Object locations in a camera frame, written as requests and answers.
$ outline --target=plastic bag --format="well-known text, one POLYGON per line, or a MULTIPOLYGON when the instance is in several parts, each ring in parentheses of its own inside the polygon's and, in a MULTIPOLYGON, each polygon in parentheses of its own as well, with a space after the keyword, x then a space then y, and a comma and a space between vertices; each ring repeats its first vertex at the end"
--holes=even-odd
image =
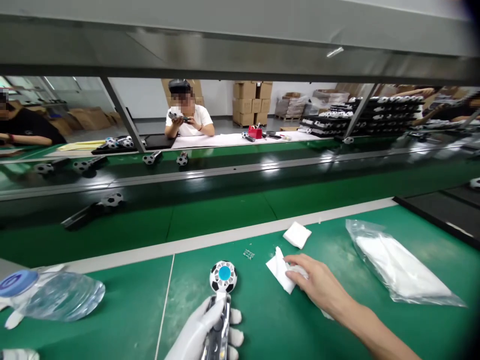
POLYGON ((386 286, 397 303, 436 304, 467 307, 384 227, 366 221, 347 219, 358 255, 386 286))

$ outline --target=stacked boxes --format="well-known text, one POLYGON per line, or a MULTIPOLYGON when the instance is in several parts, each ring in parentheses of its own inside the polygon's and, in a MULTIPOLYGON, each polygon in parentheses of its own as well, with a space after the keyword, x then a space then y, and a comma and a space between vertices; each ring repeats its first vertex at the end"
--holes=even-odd
POLYGON ((270 102, 272 97, 272 81, 258 81, 256 83, 255 97, 261 101, 260 111, 255 114, 255 124, 267 124, 267 117, 269 116, 270 102))
POLYGON ((236 81, 233 84, 233 121, 240 126, 267 123, 271 81, 236 81))

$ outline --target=black cap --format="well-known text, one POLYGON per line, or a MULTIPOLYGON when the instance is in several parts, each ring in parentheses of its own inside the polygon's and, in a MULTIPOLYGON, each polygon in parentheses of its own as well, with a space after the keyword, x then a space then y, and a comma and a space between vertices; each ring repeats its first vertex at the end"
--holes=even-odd
POLYGON ((191 89, 189 82, 185 79, 172 79, 168 82, 168 90, 172 94, 187 94, 191 89))

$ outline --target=woman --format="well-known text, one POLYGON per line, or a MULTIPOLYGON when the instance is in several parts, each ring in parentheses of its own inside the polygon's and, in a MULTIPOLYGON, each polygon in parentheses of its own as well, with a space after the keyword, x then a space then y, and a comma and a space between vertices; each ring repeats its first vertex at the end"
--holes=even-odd
POLYGON ((0 92, 0 140, 15 146, 65 144, 65 138, 43 116, 14 108, 0 92))
POLYGON ((171 97, 178 104, 166 113, 165 135, 169 139, 181 136, 214 136, 215 129, 210 114, 203 106, 195 104, 192 87, 185 79, 173 79, 168 83, 171 97), (171 119, 169 113, 177 116, 171 119))

